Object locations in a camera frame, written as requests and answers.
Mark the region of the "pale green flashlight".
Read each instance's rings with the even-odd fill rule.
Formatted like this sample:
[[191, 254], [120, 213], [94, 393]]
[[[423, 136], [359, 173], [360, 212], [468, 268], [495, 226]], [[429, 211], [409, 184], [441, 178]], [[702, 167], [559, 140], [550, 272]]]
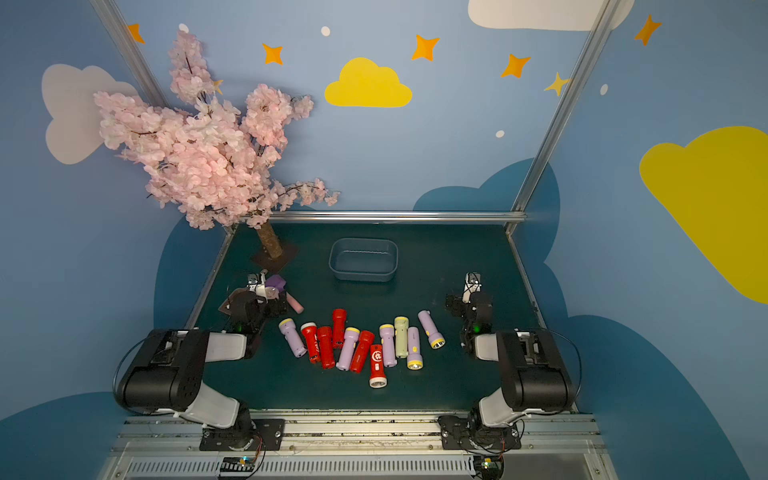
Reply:
[[397, 316], [394, 319], [394, 328], [396, 357], [405, 359], [408, 356], [409, 319], [405, 316]]

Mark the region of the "blue-grey plastic storage box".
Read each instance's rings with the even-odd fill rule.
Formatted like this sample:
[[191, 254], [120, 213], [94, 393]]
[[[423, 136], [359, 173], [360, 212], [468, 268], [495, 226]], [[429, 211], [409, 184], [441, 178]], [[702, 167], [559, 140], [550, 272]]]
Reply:
[[328, 266], [338, 280], [384, 283], [399, 265], [399, 248], [388, 239], [341, 238], [335, 241]]

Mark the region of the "red flashlight white logo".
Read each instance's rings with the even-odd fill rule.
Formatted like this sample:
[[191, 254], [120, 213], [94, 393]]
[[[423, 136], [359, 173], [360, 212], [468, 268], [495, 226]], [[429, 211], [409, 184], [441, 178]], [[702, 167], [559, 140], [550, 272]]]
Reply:
[[369, 386], [373, 389], [386, 387], [388, 380], [385, 373], [383, 347], [381, 344], [373, 344], [370, 347], [370, 367]]

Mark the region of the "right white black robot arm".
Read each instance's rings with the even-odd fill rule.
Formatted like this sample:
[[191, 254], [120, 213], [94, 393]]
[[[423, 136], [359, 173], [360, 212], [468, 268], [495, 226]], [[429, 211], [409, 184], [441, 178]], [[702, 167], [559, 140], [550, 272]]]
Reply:
[[569, 410], [582, 383], [568, 373], [556, 339], [559, 333], [493, 329], [491, 297], [482, 291], [449, 294], [446, 309], [462, 320], [460, 344], [471, 357], [498, 366], [500, 387], [472, 408], [463, 430], [469, 436], [517, 432], [529, 415], [551, 416]]

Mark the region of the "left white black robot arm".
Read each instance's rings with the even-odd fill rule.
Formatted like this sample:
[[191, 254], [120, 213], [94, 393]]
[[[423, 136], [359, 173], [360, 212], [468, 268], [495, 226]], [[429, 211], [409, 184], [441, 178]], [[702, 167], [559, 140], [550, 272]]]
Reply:
[[116, 402], [136, 414], [173, 414], [209, 429], [251, 434], [247, 405], [206, 385], [205, 367], [252, 358], [266, 321], [287, 305], [287, 295], [274, 287], [245, 289], [228, 300], [230, 330], [152, 330], [134, 346], [130, 365], [116, 368]]

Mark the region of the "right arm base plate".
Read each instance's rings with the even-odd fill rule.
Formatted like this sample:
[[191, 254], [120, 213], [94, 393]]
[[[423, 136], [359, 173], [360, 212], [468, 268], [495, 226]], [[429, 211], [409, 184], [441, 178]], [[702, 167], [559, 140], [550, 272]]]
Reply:
[[521, 448], [521, 434], [516, 426], [489, 427], [472, 411], [467, 417], [441, 415], [437, 419], [444, 450], [465, 450], [500, 455]]

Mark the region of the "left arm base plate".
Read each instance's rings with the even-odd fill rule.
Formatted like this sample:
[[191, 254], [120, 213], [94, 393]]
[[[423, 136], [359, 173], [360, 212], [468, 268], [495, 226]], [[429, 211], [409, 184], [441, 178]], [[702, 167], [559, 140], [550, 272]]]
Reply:
[[199, 444], [203, 452], [255, 452], [280, 449], [285, 430], [281, 418], [251, 419], [227, 429], [204, 428]]

